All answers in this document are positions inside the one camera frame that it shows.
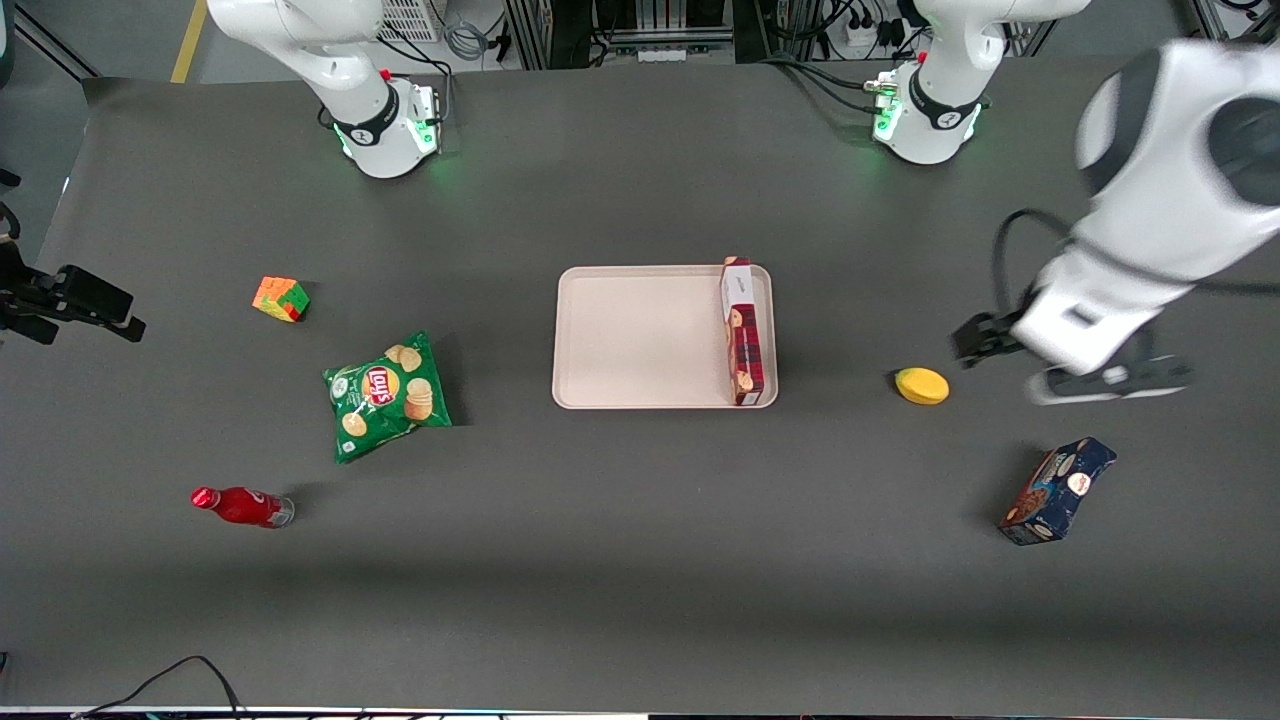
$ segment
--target lay's logo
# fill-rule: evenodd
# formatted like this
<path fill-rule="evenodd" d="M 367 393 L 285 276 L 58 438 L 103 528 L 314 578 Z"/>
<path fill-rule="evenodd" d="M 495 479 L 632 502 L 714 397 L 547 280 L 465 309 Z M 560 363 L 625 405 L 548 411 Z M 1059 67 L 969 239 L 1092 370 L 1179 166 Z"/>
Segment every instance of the lay's logo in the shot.
<path fill-rule="evenodd" d="M 369 402 L 376 406 L 390 405 L 399 392 L 399 375 L 381 365 L 374 365 L 365 373 L 360 389 Z"/>

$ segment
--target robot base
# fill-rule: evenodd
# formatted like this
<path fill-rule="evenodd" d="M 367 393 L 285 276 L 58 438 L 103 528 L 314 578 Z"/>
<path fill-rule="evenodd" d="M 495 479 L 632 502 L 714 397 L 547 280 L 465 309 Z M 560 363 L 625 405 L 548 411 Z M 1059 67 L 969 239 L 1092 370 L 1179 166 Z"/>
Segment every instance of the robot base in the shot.
<path fill-rule="evenodd" d="M 895 85 L 897 91 L 888 96 L 888 105 L 872 126 L 872 138 L 890 147 L 899 158 L 918 165 L 937 165 L 950 160 L 973 137 L 974 123 L 982 113 L 977 105 L 968 118 L 955 115 L 950 129 L 937 129 L 905 91 L 911 83 L 911 76 L 920 69 L 919 63 L 906 63 L 902 67 L 879 74 L 881 85 Z M 883 96 L 879 105 L 883 105 Z"/>
<path fill-rule="evenodd" d="M 355 160 L 366 176 L 394 178 L 419 167 L 440 146 L 440 124 L 435 91 L 406 79 L 393 78 L 388 85 L 399 95 L 399 113 L 374 145 L 360 145 L 343 135 L 342 151 Z"/>

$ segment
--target blue snack box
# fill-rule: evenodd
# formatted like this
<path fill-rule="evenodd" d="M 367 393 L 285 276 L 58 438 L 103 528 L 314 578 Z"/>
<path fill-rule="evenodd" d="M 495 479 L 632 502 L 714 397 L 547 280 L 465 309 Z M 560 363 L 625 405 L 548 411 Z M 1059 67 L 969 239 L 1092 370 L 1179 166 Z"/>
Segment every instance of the blue snack box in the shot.
<path fill-rule="evenodd" d="M 1115 461 L 1116 454 L 1091 437 L 1050 452 L 997 525 L 1000 532 L 1018 544 L 1065 538 L 1080 498 Z"/>

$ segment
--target bottle cap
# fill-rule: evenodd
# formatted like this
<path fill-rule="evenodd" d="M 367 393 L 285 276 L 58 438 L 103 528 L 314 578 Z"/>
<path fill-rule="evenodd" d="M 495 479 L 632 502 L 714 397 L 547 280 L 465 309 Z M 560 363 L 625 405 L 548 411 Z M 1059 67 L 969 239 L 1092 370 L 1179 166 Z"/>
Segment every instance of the bottle cap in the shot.
<path fill-rule="evenodd" d="M 223 493 L 215 491 L 214 488 L 200 487 L 196 492 L 191 493 L 191 503 L 202 510 L 209 510 L 218 505 L 218 501 L 223 498 Z"/>

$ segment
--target rubik's cube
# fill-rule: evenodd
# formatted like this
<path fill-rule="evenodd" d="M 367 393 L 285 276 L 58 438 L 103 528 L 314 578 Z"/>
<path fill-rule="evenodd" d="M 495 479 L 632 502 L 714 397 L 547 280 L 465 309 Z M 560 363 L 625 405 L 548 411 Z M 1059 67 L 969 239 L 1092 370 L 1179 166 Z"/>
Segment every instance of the rubik's cube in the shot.
<path fill-rule="evenodd" d="M 311 299 L 302 290 L 302 283 L 289 278 L 262 278 L 253 296 L 253 307 L 276 320 L 296 323 L 307 310 Z"/>

